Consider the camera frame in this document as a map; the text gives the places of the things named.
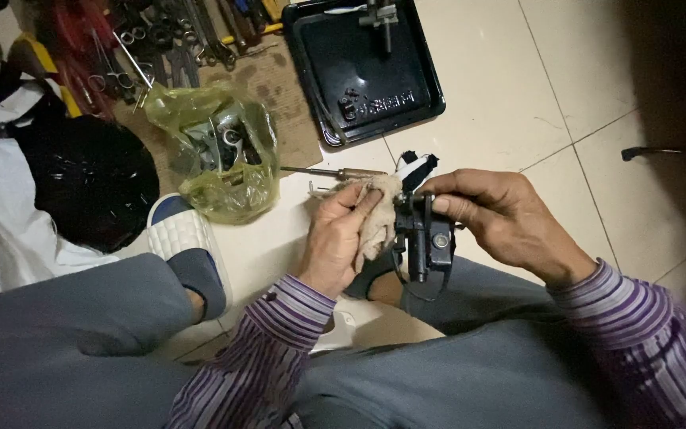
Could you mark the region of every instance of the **fingernail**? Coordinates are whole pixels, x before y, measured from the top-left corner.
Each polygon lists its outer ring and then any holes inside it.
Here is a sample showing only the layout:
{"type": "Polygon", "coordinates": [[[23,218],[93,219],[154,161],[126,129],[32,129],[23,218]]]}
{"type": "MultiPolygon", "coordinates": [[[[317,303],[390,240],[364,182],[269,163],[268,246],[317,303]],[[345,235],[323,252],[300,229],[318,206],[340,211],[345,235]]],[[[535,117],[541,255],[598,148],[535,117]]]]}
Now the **fingernail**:
{"type": "Polygon", "coordinates": [[[433,211],[445,215],[447,211],[449,211],[449,200],[437,197],[435,201],[433,201],[433,211]]]}

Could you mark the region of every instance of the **beige cloth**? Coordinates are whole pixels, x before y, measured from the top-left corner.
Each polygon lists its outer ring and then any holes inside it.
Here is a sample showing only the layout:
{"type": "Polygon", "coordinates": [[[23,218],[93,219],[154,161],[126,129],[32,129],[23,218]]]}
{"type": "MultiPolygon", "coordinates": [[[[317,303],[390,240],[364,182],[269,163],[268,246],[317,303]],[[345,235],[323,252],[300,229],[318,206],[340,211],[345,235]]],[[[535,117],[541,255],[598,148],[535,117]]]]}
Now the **beige cloth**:
{"type": "Polygon", "coordinates": [[[401,193],[401,179],[396,176],[374,176],[366,180],[347,180],[325,192],[313,192],[318,198],[326,198],[351,183],[363,182],[364,189],[359,194],[359,201],[373,189],[383,192],[383,199],[375,206],[367,220],[359,229],[359,251],[356,254],[354,269],[361,272],[364,260],[375,260],[395,240],[395,208],[393,200],[401,193]]]}

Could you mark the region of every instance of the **gray trousers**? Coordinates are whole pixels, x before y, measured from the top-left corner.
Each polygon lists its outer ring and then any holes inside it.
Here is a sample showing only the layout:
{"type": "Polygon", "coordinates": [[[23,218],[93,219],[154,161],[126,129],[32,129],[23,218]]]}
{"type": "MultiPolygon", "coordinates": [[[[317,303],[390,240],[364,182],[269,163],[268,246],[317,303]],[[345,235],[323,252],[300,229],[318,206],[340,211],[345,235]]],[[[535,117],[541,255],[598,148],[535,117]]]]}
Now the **gray trousers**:
{"type": "MultiPolygon", "coordinates": [[[[452,336],[312,359],[290,410],[305,427],[611,427],[543,288],[457,258],[437,301],[403,307],[452,336]]],[[[160,427],[195,368],[145,355],[192,318],[152,254],[0,294],[0,427],[160,427]]]]}

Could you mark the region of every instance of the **shirt cuff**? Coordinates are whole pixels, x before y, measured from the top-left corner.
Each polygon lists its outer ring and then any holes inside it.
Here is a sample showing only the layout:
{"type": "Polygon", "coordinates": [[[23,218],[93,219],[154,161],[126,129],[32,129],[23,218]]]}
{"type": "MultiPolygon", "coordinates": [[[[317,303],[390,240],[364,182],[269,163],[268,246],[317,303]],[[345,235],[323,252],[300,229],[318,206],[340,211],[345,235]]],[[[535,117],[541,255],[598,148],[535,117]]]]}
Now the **shirt cuff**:
{"type": "Polygon", "coordinates": [[[262,331],[287,346],[310,351],[332,316],[335,300],[286,274],[245,314],[262,331]]]}
{"type": "Polygon", "coordinates": [[[588,278],[549,290],[571,326],[590,343],[609,350],[634,346],[658,334],[673,313],[668,291],[623,277],[605,260],[597,261],[588,278]]]}

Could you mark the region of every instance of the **black plastic tray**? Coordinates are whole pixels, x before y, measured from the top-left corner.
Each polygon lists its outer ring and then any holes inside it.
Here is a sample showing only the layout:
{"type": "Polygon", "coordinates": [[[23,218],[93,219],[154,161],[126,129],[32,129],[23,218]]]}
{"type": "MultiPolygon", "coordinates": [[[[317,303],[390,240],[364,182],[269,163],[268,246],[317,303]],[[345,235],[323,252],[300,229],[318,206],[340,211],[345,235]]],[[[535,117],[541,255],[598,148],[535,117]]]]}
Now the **black plastic tray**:
{"type": "Polygon", "coordinates": [[[285,38],[303,91],[331,146],[375,137],[446,110],[414,0],[394,3],[399,23],[391,25],[393,50],[389,55],[382,28],[359,26],[359,17],[367,12],[324,13],[362,5],[363,0],[304,2],[282,11],[285,38]],[[348,89],[359,96],[346,95],[348,89]],[[338,106],[343,97],[355,101],[353,122],[344,119],[338,106]],[[337,137],[330,120],[345,133],[345,142],[337,137]]]}

